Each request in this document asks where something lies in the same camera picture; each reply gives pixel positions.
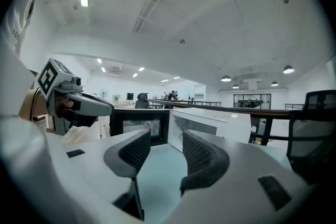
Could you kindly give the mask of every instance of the office chair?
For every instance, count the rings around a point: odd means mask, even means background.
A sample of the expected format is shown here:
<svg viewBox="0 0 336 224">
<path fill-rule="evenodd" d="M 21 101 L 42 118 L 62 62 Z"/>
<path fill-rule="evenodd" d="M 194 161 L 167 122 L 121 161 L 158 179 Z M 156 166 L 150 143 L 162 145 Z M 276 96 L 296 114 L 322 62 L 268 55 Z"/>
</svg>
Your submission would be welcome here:
<svg viewBox="0 0 336 224">
<path fill-rule="evenodd" d="M 136 109 L 146 109 L 148 108 L 148 93 L 139 93 L 138 100 L 135 103 Z"/>
<path fill-rule="evenodd" d="M 308 184 L 316 183 L 328 164 L 336 137 L 336 91 L 306 95 L 302 112 L 289 121 L 287 157 Z"/>
</svg>

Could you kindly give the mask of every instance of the cable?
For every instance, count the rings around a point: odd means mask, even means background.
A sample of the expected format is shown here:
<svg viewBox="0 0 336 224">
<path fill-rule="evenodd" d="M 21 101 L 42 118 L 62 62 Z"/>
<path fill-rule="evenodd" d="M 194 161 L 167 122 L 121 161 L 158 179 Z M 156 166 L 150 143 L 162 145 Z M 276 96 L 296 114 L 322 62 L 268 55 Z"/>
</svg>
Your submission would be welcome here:
<svg viewBox="0 0 336 224">
<path fill-rule="evenodd" d="M 31 107 L 30 107 L 30 114 L 29 114 L 29 120 L 33 121 L 33 107 L 34 107 L 34 103 L 35 103 L 35 99 L 41 94 L 41 90 L 39 88 L 36 89 L 34 95 L 33 95 L 33 99 L 31 101 Z"/>
</svg>

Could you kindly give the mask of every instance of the black chair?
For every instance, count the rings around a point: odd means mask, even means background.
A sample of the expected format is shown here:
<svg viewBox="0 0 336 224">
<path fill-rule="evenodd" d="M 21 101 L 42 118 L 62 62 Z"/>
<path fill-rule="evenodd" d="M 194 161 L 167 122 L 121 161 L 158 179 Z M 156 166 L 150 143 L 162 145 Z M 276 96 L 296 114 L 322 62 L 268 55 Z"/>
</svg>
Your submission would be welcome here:
<svg viewBox="0 0 336 224">
<path fill-rule="evenodd" d="M 135 103 L 136 109 L 147 109 L 148 108 L 148 93 L 139 93 L 138 100 Z"/>
<path fill-rule="evenodd" d="M 323 175 L 335 146 L 336 91 L 310 92 L 303 111 L 289 121 L 287 157 L 309 184 Z"/>
</svg>

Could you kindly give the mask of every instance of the white ceiling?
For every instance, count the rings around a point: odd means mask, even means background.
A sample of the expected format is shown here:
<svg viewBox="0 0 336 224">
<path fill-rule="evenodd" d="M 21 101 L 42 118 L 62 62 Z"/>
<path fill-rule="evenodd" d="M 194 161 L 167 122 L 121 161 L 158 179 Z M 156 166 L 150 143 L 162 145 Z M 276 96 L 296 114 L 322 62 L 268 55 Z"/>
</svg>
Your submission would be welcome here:
<svg viewBox="0 0 336 224">
<path fill-rule="evenodd" d="M 179 70 L 171 77 L 195 81 L 192 72 L 196 71 L 185 67 L 202 64 L 205 71 L 197 71 L 197 82 L 223 90 L 250 78 L 262 79 L 259 89 L 269 89 L 272 81 L 284 88 L 334 54 L 316 0 L 288 4 L 283 0 L 90 0 L 89 8 L 81 7 L 79 0 L 45 3 L 60 26 L 104 25 L 139 36 L 159 36 L 162 44 L 180 44 L 184 39 L 180 46 L 188 53 L 183 62 L 171 60 L 172 72 Z M 160 44 L 151 46 L 155 53 Z M 153 55 L 148 54 L 148 61 Z M 285 65 L 293 65 L 296 72 L 284 75 Z M 162 70 L 159 62 L 152 69 Z M 233 81 L 220 82 L 225 74 Z"/>
<path fill-rule="evenodd" d="M 119 77 L 123 79 L 130 79 L 132 81 L 147 82 L 158 85 L 167 85 L 171 83 L 185 81 L 182 78 L 174 79 L 178 77 L 178 75 L 172 76 L 166 73 L 160 73 L 153 70 L 149 70 L 146 67 L 143 67 L 145 68 L 144 70 L 139 71 L 140 66 L 127 65 L 124 63 L 105 59 L 101 59 L 102 63 L 98 63 L 96 58 L 79 57 L 79 56 L 77 56 L 77 58 L 80 62 L 84 63 L 84 65 L 93 72 L 103 73 L 101 67 L 104 67 L 106 70 L 105 73 L 106 76 Z M 138 75 L 135 78 L 133 78 L 133 75 L 135 73 L 137 73 Z"/>
</svg>

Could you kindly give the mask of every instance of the standing fan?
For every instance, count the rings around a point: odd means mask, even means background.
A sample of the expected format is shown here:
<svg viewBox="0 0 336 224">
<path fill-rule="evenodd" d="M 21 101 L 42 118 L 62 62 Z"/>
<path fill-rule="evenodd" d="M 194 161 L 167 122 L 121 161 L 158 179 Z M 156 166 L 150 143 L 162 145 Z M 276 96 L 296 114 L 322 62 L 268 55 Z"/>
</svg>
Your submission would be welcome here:
<svg viewBox="0 0 336 224">
<path fill-rule="evenodd" d="M 109 92 L 107 89 L 101 89 L 99 91 L 99 96 L 102 97 L 103 99 L 105 99 L 105 97 L 107 97 L 109 95 Z"/>
</svg>

